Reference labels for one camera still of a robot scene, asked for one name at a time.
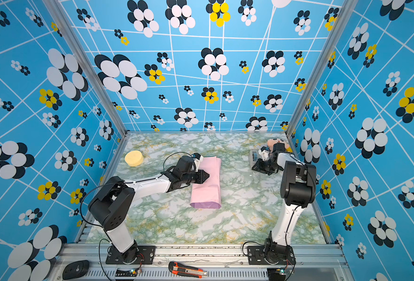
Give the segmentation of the purple wrapping paper sheet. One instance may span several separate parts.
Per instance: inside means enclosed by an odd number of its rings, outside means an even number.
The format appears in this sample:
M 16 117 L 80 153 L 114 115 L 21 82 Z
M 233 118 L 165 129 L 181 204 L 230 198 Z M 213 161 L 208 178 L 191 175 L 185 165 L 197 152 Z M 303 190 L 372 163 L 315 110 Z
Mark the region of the purple wrapping paper sheet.
M 220 209 L 220 171 L 222 160 L 217 157 L 204 158 L 200 170 L 209 174 L 203 184 L 193 184 L 190 206 L 197 209 Z

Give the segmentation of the small grey white device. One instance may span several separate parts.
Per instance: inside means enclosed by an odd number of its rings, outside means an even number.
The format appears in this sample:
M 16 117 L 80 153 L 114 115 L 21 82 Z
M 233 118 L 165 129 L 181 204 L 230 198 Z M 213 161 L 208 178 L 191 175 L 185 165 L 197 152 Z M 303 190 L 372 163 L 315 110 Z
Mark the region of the small grey white device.
M 249 153 L 249 165 L 253 167 L 260 158 L 259 150 L 251 150 Z

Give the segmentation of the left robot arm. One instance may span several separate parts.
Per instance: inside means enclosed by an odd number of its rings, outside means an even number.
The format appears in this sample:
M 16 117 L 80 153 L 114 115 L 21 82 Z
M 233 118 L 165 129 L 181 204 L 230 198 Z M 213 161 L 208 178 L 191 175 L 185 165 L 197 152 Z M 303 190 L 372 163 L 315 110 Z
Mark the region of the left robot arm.
M 198 153 L 184 155 L 176 165 L 163 170 L 158 176 L 125 181 L 111 177 L 88 205 L 88 211 L 100 223 L 112 243 L 112 255 L 119 255 L 119 262 L 133 263 L 139 257 L 139 248 L 126 227 L 126 216 L 135 201 L 153 194 L 169 193 L 202 184 L 209 174 L 200 169 L 203 156 Z

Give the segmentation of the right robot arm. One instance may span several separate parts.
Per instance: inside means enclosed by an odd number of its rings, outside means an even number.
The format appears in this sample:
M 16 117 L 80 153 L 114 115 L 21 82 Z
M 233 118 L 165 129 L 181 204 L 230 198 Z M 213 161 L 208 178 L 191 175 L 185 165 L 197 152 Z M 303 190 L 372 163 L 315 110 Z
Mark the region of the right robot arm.
M 269 264 L 287 261 L 295 265 L 291 238 L 300 215 L 315 200 L 317 168 L 297 160 L 291 153 L 274 151 L 269 154 L 265 151 L 255 157 L 251 169 L 268 176 L 282 172 L 280 196 L 283 208 L 265 240 L 263 256 Z

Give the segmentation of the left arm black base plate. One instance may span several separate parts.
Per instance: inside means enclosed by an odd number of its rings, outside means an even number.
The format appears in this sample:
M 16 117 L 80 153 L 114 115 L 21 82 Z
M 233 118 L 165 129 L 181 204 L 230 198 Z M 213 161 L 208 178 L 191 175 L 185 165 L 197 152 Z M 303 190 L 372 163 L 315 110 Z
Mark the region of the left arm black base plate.
M 152 265 L 156 246 L 132 246 L 120 253 L 114 246 L 107 250 L 105 263 L 108 265 Z

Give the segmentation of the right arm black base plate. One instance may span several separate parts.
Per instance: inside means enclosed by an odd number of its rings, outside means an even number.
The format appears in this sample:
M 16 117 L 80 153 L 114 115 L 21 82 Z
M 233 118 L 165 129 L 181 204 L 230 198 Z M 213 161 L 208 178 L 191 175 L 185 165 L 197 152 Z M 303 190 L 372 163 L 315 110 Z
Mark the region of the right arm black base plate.
M 275 247 L 266 250 L 263 246 L 247 247 L 249 265 L 296 265 L 293 248 L 290 246 Z

